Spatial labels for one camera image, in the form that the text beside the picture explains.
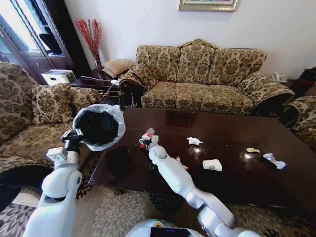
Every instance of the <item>patterned rug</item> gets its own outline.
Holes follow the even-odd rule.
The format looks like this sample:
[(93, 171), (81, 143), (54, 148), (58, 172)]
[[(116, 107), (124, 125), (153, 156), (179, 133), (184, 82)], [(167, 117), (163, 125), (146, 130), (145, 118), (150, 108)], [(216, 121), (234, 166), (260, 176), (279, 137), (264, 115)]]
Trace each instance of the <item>patterned rug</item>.
[[(77, 193), (74, 237), (123, 237), (139, 221), (165, 219), (179, 227), (206, 234), (197, 221), (198, 211), (181, 197), (113, 190), (88, 185), (101, 153), (93, 153), (83, 167), (83, 182)], [(316, 217), (301, 213), (273, 211), (265, 208), (228, 204), (236, 218), (236, 227), (246, 227), (264, 237), (315, 237)], [(34, 207), (11, 204), (0, 213), (0, 237), (19, 237), (35, 210)]]

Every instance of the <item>trash bag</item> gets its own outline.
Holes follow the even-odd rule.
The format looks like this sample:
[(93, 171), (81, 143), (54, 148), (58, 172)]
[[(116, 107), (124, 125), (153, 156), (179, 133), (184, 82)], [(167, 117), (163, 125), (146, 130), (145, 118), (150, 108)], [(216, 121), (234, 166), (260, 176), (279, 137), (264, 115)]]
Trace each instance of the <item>trash bag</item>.
[(120, 140), (125, 132), (122, 111), (118, 105), (97, 104), (81, 109), (73, 122), (80, 128), (85, 143), (92, 151), (102, 151)]

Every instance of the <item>wall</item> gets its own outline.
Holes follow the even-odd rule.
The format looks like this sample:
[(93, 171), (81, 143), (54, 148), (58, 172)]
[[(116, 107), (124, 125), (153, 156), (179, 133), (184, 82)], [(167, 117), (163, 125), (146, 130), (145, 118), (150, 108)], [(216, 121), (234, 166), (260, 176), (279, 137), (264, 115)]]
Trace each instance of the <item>wall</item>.
[[(178, 11), (179, 0), (65, 0), (70, 16), (103, 26), (103, 62), (135, 61), (140, 44), (180, 45), (201, 38), (220, 47), (258, 48), (268, 54), (261, 72), (296, 79), (316, 66), (315, 0), (240, 0), (234, 13)], [(91, 68), (94, 61), (80, 36)]]

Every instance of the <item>sofa armrest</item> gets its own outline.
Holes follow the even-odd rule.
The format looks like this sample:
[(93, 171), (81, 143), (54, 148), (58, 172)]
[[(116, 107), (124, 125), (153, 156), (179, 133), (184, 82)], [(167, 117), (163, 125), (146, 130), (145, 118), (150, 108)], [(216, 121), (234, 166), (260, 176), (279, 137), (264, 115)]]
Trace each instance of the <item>sofa armrest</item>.
[(70, 105), (74, 115), (81, 109), (101, 102), (98, 91), (90, 88), (71, 87), (69, 90)]
[(316, 96), (303, 96), (289, 103), (279, 118), (294, 131), (316, 127)]
[(0, 155), (0, 211), (13, 201), (23, 187), (40, 192), (43, 179), (51, 172), (51, 168), (34, 160)]
[(294, 92), (285, 85), (261, 73), (252, 73), (238, 89), (255, 104), (253, 114), (270, 116), (294, 97)]
[(316, 127), (305, 128), (295, 135), (316, 153)]
[(141, 107), (141, 96), (145, 93), (145, 87), (132, 70), (129, 70), (127, 73), (120, 76), (119, 87), (120, 92), (118, 96), (121, 110), (125, 110), (124, 98), (126, 98), (126, 96), (132, 97), (133, 107)]

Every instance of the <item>painting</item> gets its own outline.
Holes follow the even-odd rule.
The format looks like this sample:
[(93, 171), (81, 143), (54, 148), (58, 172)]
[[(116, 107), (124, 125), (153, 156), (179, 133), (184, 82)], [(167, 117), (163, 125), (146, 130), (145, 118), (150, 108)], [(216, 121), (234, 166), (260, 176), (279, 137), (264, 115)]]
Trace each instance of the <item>painting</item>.
[(238, 0), (179, 0), (179, 11), (235, 11)]

